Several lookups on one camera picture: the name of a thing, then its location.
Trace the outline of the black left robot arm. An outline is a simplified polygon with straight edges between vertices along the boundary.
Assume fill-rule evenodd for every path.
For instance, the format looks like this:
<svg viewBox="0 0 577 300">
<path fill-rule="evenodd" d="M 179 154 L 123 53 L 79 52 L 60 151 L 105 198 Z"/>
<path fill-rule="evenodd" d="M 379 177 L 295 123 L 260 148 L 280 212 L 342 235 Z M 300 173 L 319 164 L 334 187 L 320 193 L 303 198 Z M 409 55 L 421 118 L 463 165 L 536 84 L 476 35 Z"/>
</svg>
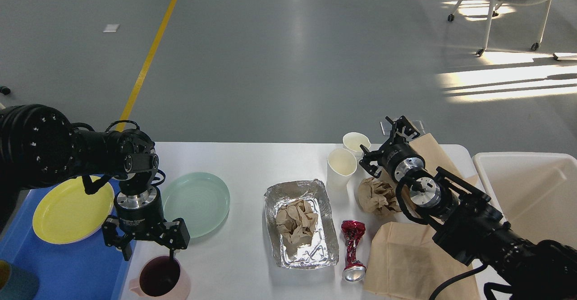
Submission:
<svg viewBox="0 0 577 300">
<path fill-rule="evenodd" d="M 40 104 L 7 107 L 1 111 L 1 192 L 47 188 L 80 177 L 93 195 L 111 179 L 119 181 L 115 215 L 103 221 L 104 242 L 131 258 L 132 240 L 146 240 L 169 249 L 169 258 L 185 250 L 190 234 L 183 218 L 165 219 L 156 177 L 159 158 L 155 142 L 138 124 L 104 132 L 85 123 L 71 123 L 53 107 Z"/>
</svg>

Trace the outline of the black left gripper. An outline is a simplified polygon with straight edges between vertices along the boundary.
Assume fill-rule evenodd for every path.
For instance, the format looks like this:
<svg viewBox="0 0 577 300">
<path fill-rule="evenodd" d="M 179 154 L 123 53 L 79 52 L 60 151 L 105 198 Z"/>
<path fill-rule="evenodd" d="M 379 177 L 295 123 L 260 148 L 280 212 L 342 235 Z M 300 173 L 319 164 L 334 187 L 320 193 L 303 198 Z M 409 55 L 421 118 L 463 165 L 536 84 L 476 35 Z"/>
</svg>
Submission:
<svg viewBox="0 0 577 300">
<path fill-rule="evenodd" d="M 190 234 L 183 218 L 165 222 L 161 194 L 157 187 L 150 186 L 138 195 L 119 192 L 114 199 L 117 216 L 107 216 L 101 225 L 104 243 L 122 252 L 124 261 L 129 261 L 133 250 L 132 240 L 155 241 L 169 249 L 169 260 L 175 260 L 175 253 L 186 250 Z"/>
</svg>

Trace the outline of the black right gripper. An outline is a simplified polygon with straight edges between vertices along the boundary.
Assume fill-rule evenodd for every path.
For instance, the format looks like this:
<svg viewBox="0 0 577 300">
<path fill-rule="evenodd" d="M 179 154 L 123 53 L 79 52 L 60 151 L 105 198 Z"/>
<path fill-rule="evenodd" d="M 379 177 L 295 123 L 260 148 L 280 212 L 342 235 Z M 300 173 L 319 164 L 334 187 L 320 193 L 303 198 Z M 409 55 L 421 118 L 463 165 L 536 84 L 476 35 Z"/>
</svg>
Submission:
<svg viewBox="0 0 577 300">
<path fill-rule="evenodd" d="M 388 116 L 385 119 L 391 125 L 389 138 L 375 151 L 370 151 L 361 144 L 359 147 L 362 150 L 362 158 L 359 164 L 365 172 L 376 179 L 385 173 L 393 181 L 398 182 L 409 170 L 425 168 L 424 158 L 407 143 L 420 137 L 421 132 L 403 115 L 396 120 Z"/>
</svg>

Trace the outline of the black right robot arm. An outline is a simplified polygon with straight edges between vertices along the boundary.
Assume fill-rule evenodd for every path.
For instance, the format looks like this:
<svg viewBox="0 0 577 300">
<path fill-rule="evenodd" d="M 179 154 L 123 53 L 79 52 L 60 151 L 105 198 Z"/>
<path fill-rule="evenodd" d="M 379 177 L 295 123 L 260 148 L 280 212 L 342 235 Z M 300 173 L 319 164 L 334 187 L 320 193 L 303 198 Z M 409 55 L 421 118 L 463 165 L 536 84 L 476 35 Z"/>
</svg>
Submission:
<svg viewBox="0 0 577 300">
<path fill-rule="evenodd" d="M 523 239 L 503 214 L 490 204 L 491 197 L 447 169 L 436 174 L 426 169 L 425 159 L 410 146 L 420 136 L 406 117 L 389 120 L 389 138 L 376 151 L 360 146 L 359 164 L 379 178 L 386 172 L 396 183 L 395 196 L 408 220 L 431 226 L 433 241 L 454 259 L 482 265 L 456 275 L 437 287 L 434 300 L 446 287 L 492 267 L 506 284 L 485 283 L 485 298 L 494 292 L 511 294 L 513 300 L 574 300 L 576 298 L 576 251 L 555 240 L 537 244 Z"/>
</svg>

